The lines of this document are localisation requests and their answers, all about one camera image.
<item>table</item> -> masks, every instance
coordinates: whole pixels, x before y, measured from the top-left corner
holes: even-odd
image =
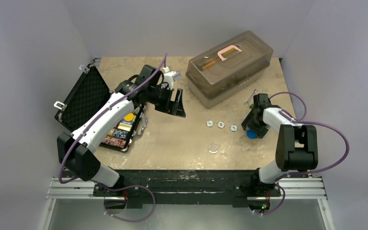
[[[254,89],[270,95],[288,91],[278,58],[272,58],[262,77],[220,104],[206,109],[187,87],[185,71],[192,57],[167,57],[167,66],[180,71],[182,78],[174,88],[182,88],[186,118],[154,110],[148,103],[148,127],[142,137],[135,137],[128,152],[122,153],[99,147],[95,156],[114,169],[171,169],[171,170],[251,170],[267,165],[275,158],[277,133],[270,129],[263,139],[249,139],[241,123],[250,112],[243,105]],[[139,74],[143,65],[157,67],[162,57],[103,57],[99,72],[111,90],[120,82]],[[286,94],[272,99],[272,104],[294,115],[290,97]],[[206,121],[215,125],[207,127]],[[225,127],[216,126],[223,121]],[[230,131],[231,124],[238,126]],[[208,152],[216,144],[218,153]]]

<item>yellow disc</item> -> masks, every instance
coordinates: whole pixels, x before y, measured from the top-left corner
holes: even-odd
[[[135,119],[135,115],[133,113],[129,113],[125,116],[125,121],[133,121]]]

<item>case lid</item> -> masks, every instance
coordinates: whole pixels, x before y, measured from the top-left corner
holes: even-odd
[[[68,130],[74,131],[94,116],[110,96],[109,88],[98,69],[89,65],[54,118]]]
[[[248,77],[237,73],[251,65],[262,65],[262,59],[271,58],[272,53],[273,49],[268,44],[251,31],[246,31],[191,59],[187,76],[206,97],[213,98],[233,86],[234,82],[242,82]]]

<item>toolbox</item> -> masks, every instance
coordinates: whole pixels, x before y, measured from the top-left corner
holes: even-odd
[[[106,104],[112,92],[109,90],[98,69],[89,64],[77,83],[71,89],[64,102],[56,102],[58,108],[55,119],[70,132],[84,125],[96,112]],[[140,104],[135,110],[125,116],[109,131],[100,144],[102,147],[126,152],[134,136],[141,136],[147,124],[144,116],[146,104]],[[142,121],[141,132],[136,129]]]
[[[188,62],[188,88],[211,108],[262,76],[273,49],[246,31]]]

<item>pink handle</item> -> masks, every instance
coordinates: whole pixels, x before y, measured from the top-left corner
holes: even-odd
[[[236,49],[236,50],[238,50],[239,52],[242,52],[242,50],[241,50],[241,49],[239,49],[237,46],[230,45],[230,46],[228,46],[228,47],[226,47],[226,48],[223,48],[222,50],[218,51],[218,57],[219,57],[222,61],[226,60],[226,57],[223,57],[223,56],[222,56],[222,54],[223,54],[223,53],[225,53],[226,51],[231,50],[231,49]]]

